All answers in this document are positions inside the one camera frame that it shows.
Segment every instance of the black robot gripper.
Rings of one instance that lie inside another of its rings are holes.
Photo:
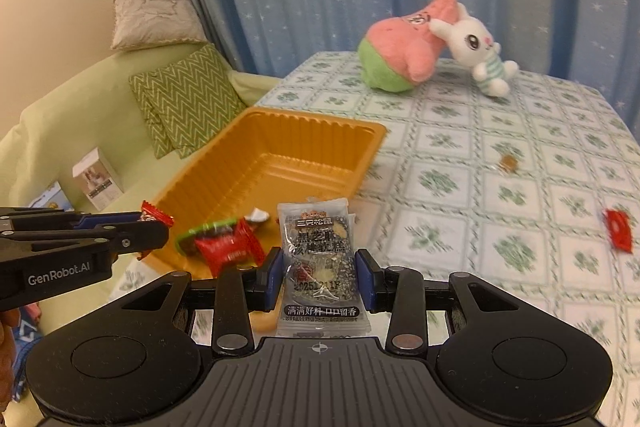
[[[356,253],[365,308],[391,312],[377,338],[264,338],[282,252],[217,280],[173,272],[47,335],[27,378],[45,427],[597,426],[612,378],[588,335],[468,273],[426,281]],[[190,337],[213,309],[211,347]],[[450,337],[429,346],[427,310]]]

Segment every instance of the white pillow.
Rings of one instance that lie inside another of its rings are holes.
[[[207,41],[190,0],[113,0],[113,9],[112,50]]]

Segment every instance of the table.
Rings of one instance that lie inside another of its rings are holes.
[[[430,279],[472,272],[589,333],[614,365],[599,419],[640,422],[640,255],[612,252],[602,220],[618,208],[640,232],[640,148],[616,112],[595,89],[526,71],[489,99],[447,59],[401,95],[359,74],[356,54],[316,54],[257,104],[387,127],[350,205],[355,246]],[[504,153],[517,174],[497,169]],[[444,321],[430,319],[437,343]]]

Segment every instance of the plush toy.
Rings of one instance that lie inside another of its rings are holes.
[[[509,92],[507,80],[518,73],[513,60],[500,59],[500,44],[478,19],[471,17],[463,4],[458,3],[459,20],[451,24],[432,18],[429,26],[434,35],[443,39],[452,57],[463,66],[473,68],[471,74],[487,96],[505,96]]]
[[[369,87],[405,91],[428,80],[445,43],[429,30],[429,20],[458,21],[458,0],[433,0],[406,17],[376,22],[358,46],[362,79]]]

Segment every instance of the rabbit ear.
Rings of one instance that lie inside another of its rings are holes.
[[[460,20],[471,19],[471,16],[466,11],[465,5],[463,5],[461,2],[458,3],[458,17],[460,18]]]
[[[436,37],[446,41],[451,33],[453,26],[448,22],[441,21],[440,19],[431,19],[429,22],[429,29]]]

